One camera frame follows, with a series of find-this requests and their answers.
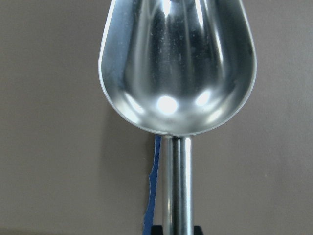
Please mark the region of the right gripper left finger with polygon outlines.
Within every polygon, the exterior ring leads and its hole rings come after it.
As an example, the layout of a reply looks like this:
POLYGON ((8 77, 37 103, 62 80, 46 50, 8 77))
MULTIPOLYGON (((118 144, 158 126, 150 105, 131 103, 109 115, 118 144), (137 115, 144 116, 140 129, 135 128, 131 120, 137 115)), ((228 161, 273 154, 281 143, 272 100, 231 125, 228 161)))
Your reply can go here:
POLYGON ((151 227, 151 235, 163 235, 163 228, 161 225, 153 225, 151 227))

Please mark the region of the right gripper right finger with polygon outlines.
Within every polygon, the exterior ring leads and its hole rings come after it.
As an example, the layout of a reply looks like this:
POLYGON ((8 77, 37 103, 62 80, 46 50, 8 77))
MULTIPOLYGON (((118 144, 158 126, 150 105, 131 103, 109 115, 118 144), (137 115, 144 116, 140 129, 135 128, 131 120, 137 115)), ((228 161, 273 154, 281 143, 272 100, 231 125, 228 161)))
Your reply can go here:
POLYGON ((203 235, 201 226, 199 225, 194 226, 194 235, 203 235))

